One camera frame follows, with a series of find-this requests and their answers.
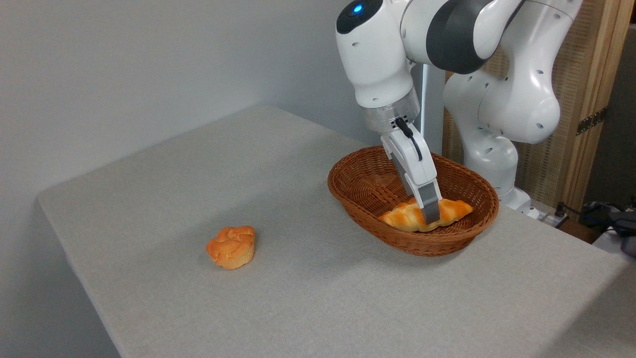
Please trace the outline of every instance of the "cable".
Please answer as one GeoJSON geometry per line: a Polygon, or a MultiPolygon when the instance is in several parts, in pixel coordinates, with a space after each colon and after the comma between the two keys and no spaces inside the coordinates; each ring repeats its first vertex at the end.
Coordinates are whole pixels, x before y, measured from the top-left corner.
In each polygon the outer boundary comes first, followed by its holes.
{"type": "Polygon", "coordinates": [[[399,117],[398,119],[396,119],[396,124],[402,130],[402,133],[404,133],[404,135],[407,138],[410,138],[411,141],[413,142],[413,145],[415,146],[415,150],[417,151],[418,160],[421,162],[422,152],[420,152],[420,147],[415,142],[415,138],[413,138],[413,131],[408,127],[408,124],[406,124],[406,122],[404,121],[402,117],[399,117]]]}
{"type": "Polygon", "coordinates": [[[618,225],[618,224],[616,223],[616,221],[618,221],[618,220],[608,222],[608,221],[604,221],[604,220],[599,220],[599,219],[597,219],[597,218],[589,217],[589,216],[585,215],[584,213],[581,213],[580,211],[575,210],[575,209],[572,209],[571,207],[569,207],[569,206],[565,205],[565,203],[564,203],[564,202],[562,202],[562,201],[560,201],[560,202],[558,203],[557,209],[558,209],[558,207],[559,207],[559,206],[562,206],[563,208],[568,209],[568,210],[569,210],[569,211],[571,211],[572,213],[575,213],[576,215],[579,215],[580,217],[582,217],[582,218],[584,218],[584,219],[586,219],[586,220],[589,220],[589,221],[592,221],[592,222],[597,222],[597,223],[599,223],[599,224],[601,224],[601,225],[603,225],[603,226],[606,226],[606,227],[610,227],[610,226],[611,226],[611,227],[613,227],[613,228],[615,228],[615,229],[620,229],[620,230],[628,231],[629,233],[633,232],[633,229],[632,229],[631,227],[626,227],[626,226],[618,225]]]}

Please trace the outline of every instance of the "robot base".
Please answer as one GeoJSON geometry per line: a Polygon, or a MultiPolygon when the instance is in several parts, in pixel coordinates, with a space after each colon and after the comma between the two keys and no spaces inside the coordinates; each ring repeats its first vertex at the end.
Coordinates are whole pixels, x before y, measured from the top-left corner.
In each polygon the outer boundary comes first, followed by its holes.
{"type": "Polygon", "coordinates": [[[532,206],[530,196],[519,188],[513,188],[511,191],[499,195],[499,201],[508,208],[519,211],[522,214],[535,219],[539,218],[539,211],[532,206]]]}
{"type": "Polygon", "coordinates": [[[561,226],[568,217],[567,215],[556,216],[555,209],[545,204],[539,202],[533,204],[530,196],[519,188],[513,188],[511,191],[501,194],[499,201],[511,209],[526,214],[552,227],[561,226]]]}

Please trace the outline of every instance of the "brown woven basket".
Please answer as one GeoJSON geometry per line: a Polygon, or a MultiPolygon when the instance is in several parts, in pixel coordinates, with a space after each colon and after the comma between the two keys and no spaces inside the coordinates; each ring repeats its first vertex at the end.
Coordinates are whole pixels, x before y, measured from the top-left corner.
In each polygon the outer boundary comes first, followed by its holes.
{"type": "Polygon", "coordinates": [[[470,169],[433,154],[441,195],[463,200],[473,212],[449,226],[428,233],[405,233],[378,217],[409,200],[384,149],[368,147],[340,159],[329,172],[327,185],[349,216],[386,244],[418,256],[441,256],[468,246],[496,218],[499,199],[492,186],[470,169]]]}

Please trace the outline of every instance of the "bread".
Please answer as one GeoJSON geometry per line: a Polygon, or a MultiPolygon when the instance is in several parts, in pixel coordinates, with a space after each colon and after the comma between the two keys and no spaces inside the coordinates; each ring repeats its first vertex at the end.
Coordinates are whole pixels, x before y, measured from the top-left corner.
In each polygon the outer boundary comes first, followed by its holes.
{"type": "Polygon", "coordinates": [[[254,257],[255,238],[254,228],[251,226],[224,227],[207,243],[205,251],[218,266],[236,269],[254,257]]]}
{"type": "Polygon", "coordinates": [[[442,199],[439,201],[439,220],[426,224],[420,206],[415,198],[408,203],[398,204],[392,211],[387,211],[379,219],[400,231],[423,233],[439,226],[448,226],[473,212],[473,207],[457,200],[442,199]]]}

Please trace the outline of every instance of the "gray tablecloth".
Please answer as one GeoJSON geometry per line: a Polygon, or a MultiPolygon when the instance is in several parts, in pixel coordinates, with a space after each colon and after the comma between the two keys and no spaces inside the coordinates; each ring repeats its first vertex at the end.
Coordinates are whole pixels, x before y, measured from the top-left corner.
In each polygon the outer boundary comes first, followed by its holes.
{"type": "Polygon", "coordinates": [[[632,265],[507,208],[461,252],[395,250],[326,186],[362,146],[256,107],[39,203],[123,357],[636,357],[632,265]],[[205,244],[239,225],[226,271],[205,244]]]}

